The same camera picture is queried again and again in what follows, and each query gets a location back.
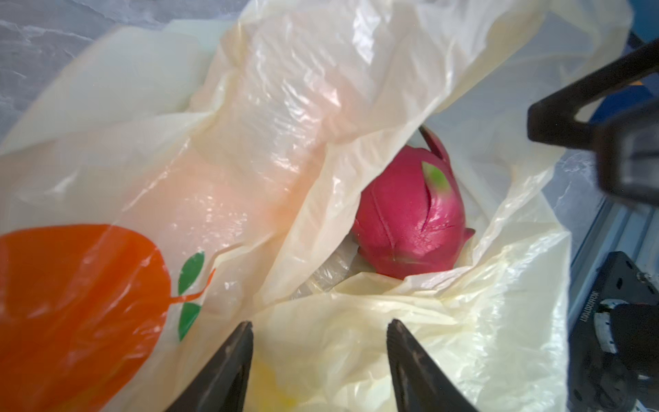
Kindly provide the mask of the yellowish plastic bag orange print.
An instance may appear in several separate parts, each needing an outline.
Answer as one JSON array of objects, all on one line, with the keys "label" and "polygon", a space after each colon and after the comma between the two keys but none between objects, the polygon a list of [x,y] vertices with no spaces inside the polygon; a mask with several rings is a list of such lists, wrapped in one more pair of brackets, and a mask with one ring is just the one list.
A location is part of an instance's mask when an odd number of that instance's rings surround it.
[{"label": "yellowish plastic bag orange print", "polygon": [[[483,411],[567,406],[563,152],[529,107],[616,60],[626,1],[252,1],[122,27],[1,144],[1,408],[163,411],[244,320],[249,411],[393,411],[405,324]],[[360,270],[360,194],[425,125],[475,236]]]}]

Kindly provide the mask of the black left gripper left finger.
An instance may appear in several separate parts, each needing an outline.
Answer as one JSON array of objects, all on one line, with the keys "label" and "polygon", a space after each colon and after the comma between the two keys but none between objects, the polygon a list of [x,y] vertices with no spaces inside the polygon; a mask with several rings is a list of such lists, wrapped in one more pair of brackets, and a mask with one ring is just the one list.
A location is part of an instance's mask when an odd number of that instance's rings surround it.
[{"label": "black left gripper left finger", "polygon": [[252,323],[240,323],[166,412],[242,412],[253,345]]}]

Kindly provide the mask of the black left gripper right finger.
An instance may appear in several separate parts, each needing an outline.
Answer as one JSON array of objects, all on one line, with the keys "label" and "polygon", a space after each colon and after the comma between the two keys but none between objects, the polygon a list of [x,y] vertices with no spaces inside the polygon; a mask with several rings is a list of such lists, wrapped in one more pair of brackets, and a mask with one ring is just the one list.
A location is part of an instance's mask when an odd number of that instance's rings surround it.
[{"label": "black left gripper right finger", "polygon": [[399,411],[476,412],[402,321],[389,323],[386,347]]}]

